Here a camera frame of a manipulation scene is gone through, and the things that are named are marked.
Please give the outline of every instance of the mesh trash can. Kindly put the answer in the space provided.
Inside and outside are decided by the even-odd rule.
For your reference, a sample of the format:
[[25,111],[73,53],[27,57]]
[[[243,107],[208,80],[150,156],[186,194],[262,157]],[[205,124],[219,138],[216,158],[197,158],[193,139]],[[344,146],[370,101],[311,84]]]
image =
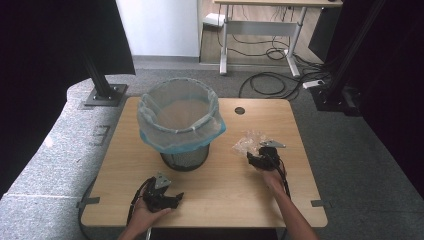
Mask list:
[[216,93],[189,78],[167,80],[143,94],[137,118],[141,139],[177,171],[200,167],[209,144],[226,129]]

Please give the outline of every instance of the person's hand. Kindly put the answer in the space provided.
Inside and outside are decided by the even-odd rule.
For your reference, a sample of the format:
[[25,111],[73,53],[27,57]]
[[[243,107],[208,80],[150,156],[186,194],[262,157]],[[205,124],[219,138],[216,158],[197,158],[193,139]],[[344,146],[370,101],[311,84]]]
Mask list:
[[147,208],[143,198],[140,197],[134,206],[134,212],[132,214],[131,220],[128,223],[128,226],[125,228],[124,232],[122,232],[119,239],[135,239],[137,236],[140,236],[143,232],[147,231],[147,229],[149,229],[156,220],[170,212],[171,208],[166,208],[152,213]]
[[[287,172],[285,171],[283,164],[280,163],[280,169],[287,176]],[[277,169],[272,171],[266,171],[259,168],[255,168],[261,175],[265,181],[265,184],[271,191],[285,191],[282,183],[282,179]]]

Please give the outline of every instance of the white wall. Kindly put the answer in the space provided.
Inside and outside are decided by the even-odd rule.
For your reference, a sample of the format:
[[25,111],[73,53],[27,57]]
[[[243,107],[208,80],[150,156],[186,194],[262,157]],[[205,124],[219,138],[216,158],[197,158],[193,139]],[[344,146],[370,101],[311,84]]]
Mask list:
[[132,55],[200,56],[201,0],[116,0]]

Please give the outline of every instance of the desk leg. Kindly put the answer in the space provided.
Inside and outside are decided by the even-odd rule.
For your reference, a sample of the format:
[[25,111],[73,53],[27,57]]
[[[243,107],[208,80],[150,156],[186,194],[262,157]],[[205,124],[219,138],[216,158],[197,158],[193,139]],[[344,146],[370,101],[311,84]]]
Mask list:
[[302,11],[300,12],[300,18],[299,18],[299,21],[297,22],[293,39],[290,42],[289,49],[284,51],[284,53],[286,54],[287,62],[290,66],[290,70],[292,71],[293,77],[300,76],[299,70],[297,69],[296,63],[294,61],[293,52],[294,52],[294,48],[296,47],[297,40],[299,39],[300,30],[302,29],[303,20],[305,19],[305,15],[306,15],[306,10],[307,10],[306,7],[302,7]]
[[227,24],[228,24],[228,9],[229,5],[225,8],[224,30],[222,33],[222,47],[221,47],[221,61],[219,64],[219,74],[227,74]]

